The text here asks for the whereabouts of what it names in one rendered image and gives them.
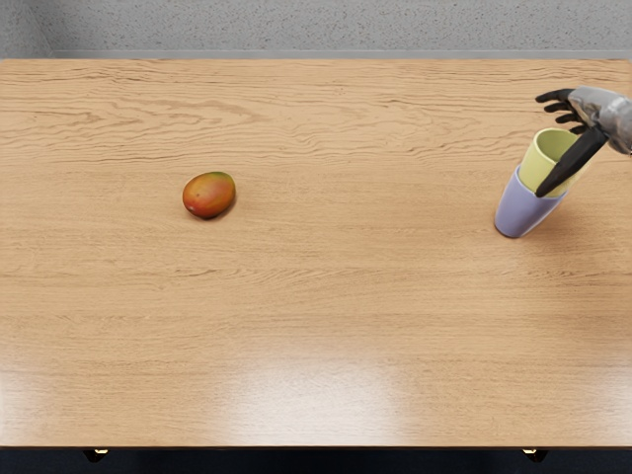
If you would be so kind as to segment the yellow cup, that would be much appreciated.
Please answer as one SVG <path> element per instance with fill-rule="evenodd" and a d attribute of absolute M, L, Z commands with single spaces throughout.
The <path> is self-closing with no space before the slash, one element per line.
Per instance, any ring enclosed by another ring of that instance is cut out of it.
<path fill-rule="evenodd" d="M 578 139 L 571 131 L 561 128 L 550 127 L 536 132 L 519 166 L 520 181 L 535 193 L 563 154 Z"/>

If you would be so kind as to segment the red-green mango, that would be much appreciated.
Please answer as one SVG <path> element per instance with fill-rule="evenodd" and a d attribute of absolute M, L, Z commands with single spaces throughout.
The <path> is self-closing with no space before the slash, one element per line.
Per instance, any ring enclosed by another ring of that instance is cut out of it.
<path fill-rule="evenodd" d="M 235 182 L 223 172 L 209 172 L 192 178 L 182 193 L 186 210 L 202 219 L 218 216 L 228 209 L 235 197 Z"/>

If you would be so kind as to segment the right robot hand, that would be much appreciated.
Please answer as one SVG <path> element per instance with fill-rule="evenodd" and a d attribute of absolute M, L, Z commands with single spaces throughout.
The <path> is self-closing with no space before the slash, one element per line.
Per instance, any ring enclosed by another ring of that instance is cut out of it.
<path fill-rule="evenodd" d="M 606 89 L 580 86 L 558 89 L 535 97 L 546 113 L 560 112 L 558 123 L 574 122 L 578 139 L 543 179 L 535 195 L 543 198 L 581 169 L 604 146 L 632 155 L 632 99 Z"/>

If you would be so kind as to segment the lavender cup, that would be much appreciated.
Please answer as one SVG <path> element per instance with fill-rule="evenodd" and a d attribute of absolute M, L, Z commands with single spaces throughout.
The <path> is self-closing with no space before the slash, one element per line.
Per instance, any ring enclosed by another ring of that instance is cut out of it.
<path fill-rule="evenodd" d="M 505 237 L 520 238 L 537 227 L 566 197 L 537 197 L 519 178 L 517 166 L 505 186 L 494 225 Z"/>

